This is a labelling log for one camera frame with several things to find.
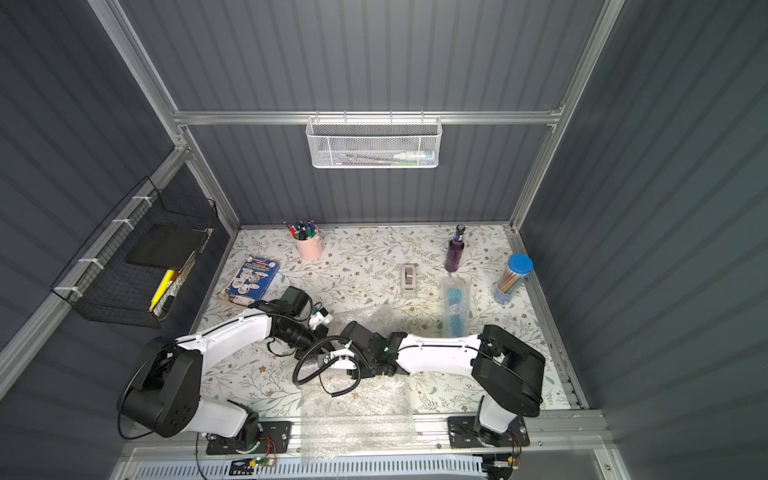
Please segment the clear tape dispenser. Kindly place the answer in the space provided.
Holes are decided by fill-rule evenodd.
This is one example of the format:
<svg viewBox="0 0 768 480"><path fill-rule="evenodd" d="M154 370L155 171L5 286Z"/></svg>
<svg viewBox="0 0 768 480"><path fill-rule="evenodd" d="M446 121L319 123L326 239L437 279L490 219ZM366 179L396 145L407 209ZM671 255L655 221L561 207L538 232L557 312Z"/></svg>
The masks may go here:
<svg viewBox="0 0 768 480"><path fill-rule="evenodd" d="M403 264L400 271L401 295L404 298L415 298L417 296L416 266L414 264Z"/></svg>

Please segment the clear bubble wrap sheet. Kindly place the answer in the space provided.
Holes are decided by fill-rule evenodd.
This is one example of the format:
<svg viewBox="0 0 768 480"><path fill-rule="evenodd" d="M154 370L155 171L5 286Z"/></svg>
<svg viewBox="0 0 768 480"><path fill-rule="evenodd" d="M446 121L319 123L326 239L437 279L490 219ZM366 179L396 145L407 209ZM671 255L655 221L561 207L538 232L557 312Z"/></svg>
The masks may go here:
<svg viewBox="0 0 768 480"><path fill-rule="evenodd" d="M300 453L304 462L380 452L416 440L406 376L363 379L354 391L331 395L353 383L346 371L331 369L300 387Z"/></svg>
<svg viewBox="0 0 768 480"><path fill-rule="evenodd" d="M468 334L470 318L469 289L456 277L445 277L442 288L442 334L444 337L464 337Z"/></svg>

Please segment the purple bottle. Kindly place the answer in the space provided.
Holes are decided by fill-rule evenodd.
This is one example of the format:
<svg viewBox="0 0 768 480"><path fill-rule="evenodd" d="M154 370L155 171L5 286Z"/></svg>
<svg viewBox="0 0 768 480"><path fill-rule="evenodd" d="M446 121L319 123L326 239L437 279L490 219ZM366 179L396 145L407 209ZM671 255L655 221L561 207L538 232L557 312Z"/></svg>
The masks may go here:
<svg viewBox="0 0 768 480"><path fill-rule="evenodd" d="M444 262L444 268L449 273L454 273L458 270L461 258L464 252L466 227L462 224L456 226L453 237L448 243L448 249L446 253L446 260Z"/></svg>

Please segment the blue glass bottle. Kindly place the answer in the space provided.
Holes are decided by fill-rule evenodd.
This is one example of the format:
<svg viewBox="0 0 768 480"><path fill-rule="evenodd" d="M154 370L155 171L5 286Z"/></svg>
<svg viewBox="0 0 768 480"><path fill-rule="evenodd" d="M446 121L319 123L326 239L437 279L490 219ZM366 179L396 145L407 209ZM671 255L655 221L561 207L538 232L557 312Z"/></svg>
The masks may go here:
<svg viewBox="0 0 768 480"><path fill-rule="evenodd" d="M443 333L447 337L463 337L467 332L468 304L464 286L450 286L443 292Z"/></svg>

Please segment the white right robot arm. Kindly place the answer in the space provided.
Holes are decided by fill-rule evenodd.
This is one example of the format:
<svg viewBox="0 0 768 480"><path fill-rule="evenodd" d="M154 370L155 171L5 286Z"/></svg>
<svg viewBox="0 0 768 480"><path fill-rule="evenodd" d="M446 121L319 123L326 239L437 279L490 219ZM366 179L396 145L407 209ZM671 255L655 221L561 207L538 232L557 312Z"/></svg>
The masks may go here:
<svg viewBox="0 0 768 480"><path fill-rule="evenodd" d="M470 431L484 446L517 439L511 427L540 414L545 364L540 352L498 325L465 337L428 338L405 332L384 337L352 322L341 345L317 358L321 371L344 369L354 379L424 372L473 379L483 396Z"/></svg>

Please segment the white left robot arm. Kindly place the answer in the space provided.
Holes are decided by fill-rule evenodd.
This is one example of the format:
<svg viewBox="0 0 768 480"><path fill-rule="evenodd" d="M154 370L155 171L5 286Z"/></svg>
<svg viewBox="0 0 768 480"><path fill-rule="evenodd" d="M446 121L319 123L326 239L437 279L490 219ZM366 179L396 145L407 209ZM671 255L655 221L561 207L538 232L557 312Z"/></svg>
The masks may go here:
<svg viewBox="0 0 768 480"><path fill-rule="evenodd" d="M332 314L303 290L289 287L277 300L258 300L211 328L143 348L137 369L117 400L126 417L163 438L195 432L251 447L261 438L259 414L230 400L201 393L203 377L242 348L279 340L303 354L328 332Z"/></svg>

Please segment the blue children's book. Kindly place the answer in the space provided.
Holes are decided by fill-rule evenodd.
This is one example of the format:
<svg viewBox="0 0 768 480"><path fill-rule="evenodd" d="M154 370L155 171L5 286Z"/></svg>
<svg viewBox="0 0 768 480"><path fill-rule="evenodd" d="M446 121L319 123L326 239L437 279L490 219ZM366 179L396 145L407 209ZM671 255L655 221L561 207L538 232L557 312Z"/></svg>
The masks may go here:
<svg viewBox="0 0 768 480"><path fill-rule="evenodd" d="M249 255L225 289L228 300L244 307L261 300L279 268L276 260Z"/></svg>

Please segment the pink pen holder cup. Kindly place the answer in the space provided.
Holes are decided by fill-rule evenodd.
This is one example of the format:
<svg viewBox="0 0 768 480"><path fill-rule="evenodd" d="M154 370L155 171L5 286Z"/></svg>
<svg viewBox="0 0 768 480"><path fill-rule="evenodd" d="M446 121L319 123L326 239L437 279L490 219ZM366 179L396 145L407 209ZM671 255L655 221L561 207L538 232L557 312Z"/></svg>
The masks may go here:
<svg viewBox="0 0 768 480"><path fill-rule="evenodd" d="M312 238L296 239L295 246L300 258L306 262L318 260L324 251L323 239L319 234Z"/></svg>

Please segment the yellow highlighter marker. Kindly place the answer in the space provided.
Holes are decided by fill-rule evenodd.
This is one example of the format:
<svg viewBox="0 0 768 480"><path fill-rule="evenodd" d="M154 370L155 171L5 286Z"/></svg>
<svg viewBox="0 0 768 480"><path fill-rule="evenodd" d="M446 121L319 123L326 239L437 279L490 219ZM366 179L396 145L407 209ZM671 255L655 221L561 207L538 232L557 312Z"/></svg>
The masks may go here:
<svg viewBox="0 0 768 480"><path fill-rule="evenodd" d="M164 297L166 291L169 289L171 284L175 281L175 278L177 277L178 272L175 270L167 270L160 281L157 289L155 290L155 293L151 299L150 302L150 311L154 311L156 306L159 304L160 300Z"/></svg>

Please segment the black notebook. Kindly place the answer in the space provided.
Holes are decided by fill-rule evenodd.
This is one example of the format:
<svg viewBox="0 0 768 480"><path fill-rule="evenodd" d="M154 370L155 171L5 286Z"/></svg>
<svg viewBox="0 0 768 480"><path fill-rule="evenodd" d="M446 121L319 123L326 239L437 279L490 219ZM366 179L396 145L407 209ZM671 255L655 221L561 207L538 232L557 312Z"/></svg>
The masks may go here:
<svg viewBox="0 0 768 480"><path fill-rule="evenodd" d="M128 251L130 265L179 271L207 239L205 230L154 224Z"/></svg>

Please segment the blue-lidded pencil tube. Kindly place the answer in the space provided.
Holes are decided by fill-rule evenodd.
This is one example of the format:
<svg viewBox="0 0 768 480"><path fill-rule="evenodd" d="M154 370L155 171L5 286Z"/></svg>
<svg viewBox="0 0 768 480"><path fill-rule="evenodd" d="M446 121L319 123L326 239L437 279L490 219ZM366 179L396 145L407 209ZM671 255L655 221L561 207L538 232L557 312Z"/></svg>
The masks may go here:
<svg viewBox="0 0 768 480"><path fill-rule="evenodd" d="M522 286L525 278L533 271L533 261L525 254L512 254L505 269L497 280L493 290L493 299L501 304L508 304L513 295Z"/></svg>

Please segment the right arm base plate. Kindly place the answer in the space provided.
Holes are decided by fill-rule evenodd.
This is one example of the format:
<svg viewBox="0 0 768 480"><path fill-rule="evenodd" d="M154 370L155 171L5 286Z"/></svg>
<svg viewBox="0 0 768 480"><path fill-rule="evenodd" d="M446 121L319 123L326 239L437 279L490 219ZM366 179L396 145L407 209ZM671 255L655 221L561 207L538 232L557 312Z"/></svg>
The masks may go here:
<svg viewBox="0 0 768 480"><path fill-rule="evenodd" d="M480 425L476 416L447 418L449 443L453 449L527 447L530 439L522 417L515 417L503 433Z"/></svg>

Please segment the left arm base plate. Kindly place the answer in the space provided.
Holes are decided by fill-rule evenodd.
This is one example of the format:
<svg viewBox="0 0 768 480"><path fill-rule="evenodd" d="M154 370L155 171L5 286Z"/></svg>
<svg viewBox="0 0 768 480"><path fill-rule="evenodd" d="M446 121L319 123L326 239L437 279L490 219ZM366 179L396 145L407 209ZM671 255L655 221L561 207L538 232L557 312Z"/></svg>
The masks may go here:
<svg viewBox="0 0 768 480"><path fill-rule="evenodd" d="M207 455L282 454L288 450L293 423L289 421L251 422L244 432L233 438L210 435L205 449Z"/></svg>

